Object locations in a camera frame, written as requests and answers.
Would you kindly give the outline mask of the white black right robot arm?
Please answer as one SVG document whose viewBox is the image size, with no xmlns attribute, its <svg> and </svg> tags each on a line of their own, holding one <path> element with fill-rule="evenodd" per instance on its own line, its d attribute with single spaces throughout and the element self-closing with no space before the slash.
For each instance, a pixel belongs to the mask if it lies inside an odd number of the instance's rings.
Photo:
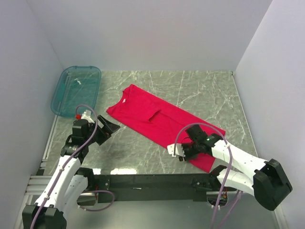
<svg viewBox="0 0 305 229">
<path fill-rule="evenodd" d="M 199 124 L 188 126 L 185 131 L 192 141 L 183 144 L 185 159 L 198 159 L 204 153 L 228 163 L 227 167 L 219 166 L 212 173 L 209 178 L 212 189 L 233 187 L 254 196 L 270 211 L 292 192 L 293 187 L 277 160 L 255 157 L 230 144 L 219 131 L 208 135 Z"/>
</svg>

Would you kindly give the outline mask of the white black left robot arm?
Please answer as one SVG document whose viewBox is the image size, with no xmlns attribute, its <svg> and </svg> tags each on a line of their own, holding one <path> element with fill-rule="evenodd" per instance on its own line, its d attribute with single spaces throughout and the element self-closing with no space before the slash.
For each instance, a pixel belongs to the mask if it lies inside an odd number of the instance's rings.
<svg viewBox="0 0 305 229">
<path fill-rule="evenodd" d="M 22 212 L 25 229 L 64 229 L 68 211 L 82 193 L 97 193 L 92 169 L 81 165 L 89 146 L 102 145 L 120 129 L 101 115 L 92 120 L 88 112 L 77 115 L 72 133 L 67 137 L 55 172 L 42 194 Z"/>
</svg>

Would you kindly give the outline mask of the teal transparent plastic bin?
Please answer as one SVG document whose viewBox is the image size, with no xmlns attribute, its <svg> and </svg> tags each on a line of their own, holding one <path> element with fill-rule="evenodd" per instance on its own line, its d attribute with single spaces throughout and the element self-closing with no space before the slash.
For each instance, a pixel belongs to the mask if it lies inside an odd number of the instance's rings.
<svg viewBox="0 0 305 229">
<path fill-rule="evenodd" d="M 54 91 L 51 110 L 54 114 L 74 118 L 76 107 L 95 108 L 102 73 L 95 66 L 71 66 L 65 69 Z"/>
</svg>

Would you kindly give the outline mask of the red t shirt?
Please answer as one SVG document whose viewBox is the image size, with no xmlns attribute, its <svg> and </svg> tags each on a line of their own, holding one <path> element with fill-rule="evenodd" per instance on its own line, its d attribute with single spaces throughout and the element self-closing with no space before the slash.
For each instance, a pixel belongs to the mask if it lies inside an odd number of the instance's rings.
<svg viewBox="0 0 305 229">
<path fill-rule="evenodd" d="M 191 123 L 205 123 L 199 117 L 131 84 L 120 101 L 107 113 L 158 145 L 166 148 L 175 142 L 179 131 Z"/>
</svg>

